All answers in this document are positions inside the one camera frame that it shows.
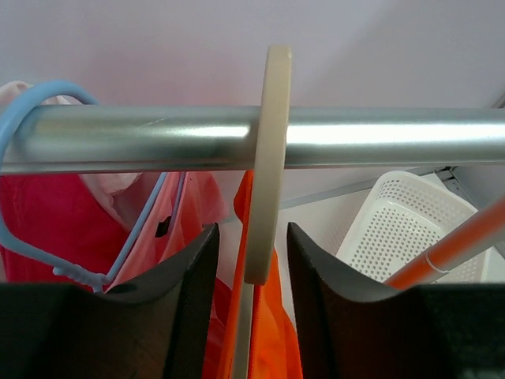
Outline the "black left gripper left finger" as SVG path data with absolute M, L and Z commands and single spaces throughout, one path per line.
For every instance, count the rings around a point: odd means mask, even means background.
M 1 286 L 4 378 L 199 378 L 219 229 L 147 272 L 91 293 L 63 283 Z

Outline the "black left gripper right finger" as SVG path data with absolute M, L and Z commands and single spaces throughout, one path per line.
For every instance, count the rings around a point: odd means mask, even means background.
M 501 378 L 504 287 L 429 284 L 398 291 L 286 233 L 306 378 Z

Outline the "orange t shirt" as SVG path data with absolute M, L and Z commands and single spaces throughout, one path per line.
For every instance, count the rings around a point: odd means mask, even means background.
M 246 171 L 234 198 L 234 212 L 242 222 L 234 281 L 228 295 L 215 289 L 215 312 L 208 329 L 203 378 L 230 378 L 236 357 L 239 296 L 245 266 L 253 173 Z M 302 378 L 297 333 L 282 303 L 277 253 L 272 254 L 265 285 L 254 287 L 248 378 Z

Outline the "blue plastic hanger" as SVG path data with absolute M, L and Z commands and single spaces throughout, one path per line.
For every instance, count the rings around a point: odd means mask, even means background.
M 98 103 L 96 98 L 86 92 L 81 86 L 69 81 L 47 81 L 28 88 L 14 99 L 1 115 L 1 157 L 5 156 L 10 140 L 27 116 L 43 101 L 55 96 L 71 96 L 84 105 L 96 105 Z M 130 255 L 133 243 L 140 236 L 141 228 L 147 222 L 155 200 L 161 192 L 163 183 L 168 178 L 169 174 L 167 172 L 159 175 L 124 246 L 106 274 L 90 272 L 80 265 L 66 261 L 21 241 L 11 233 L 4 220 L 1 221 L 1 243 L 5 248 L 14 253 L 51 266 L 53 273 L 57 276 L 65 276 L 77 283 L 90 287 L 95 293 L 102 293 L 103 288 L 118 276 L 126 258 Z

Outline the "beige plastic hanger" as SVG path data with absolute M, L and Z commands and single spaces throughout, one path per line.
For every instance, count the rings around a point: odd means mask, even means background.
M 256 134 L 253 184 L 245 244 L 237 335 L 230 376 L 247 378 L 254 287 L 267 282 L 279 213 L 289 124 L 292 52 L 272 45 L 267 52 Z

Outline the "pink t shirt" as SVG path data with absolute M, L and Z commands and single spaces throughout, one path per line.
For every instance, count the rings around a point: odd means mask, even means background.
M 107 290 L 111 292 L 172 257 L 204 226 L 220 221 L 227 213 L 228 205 L 211 172 L 167 175 L 137 240 Z

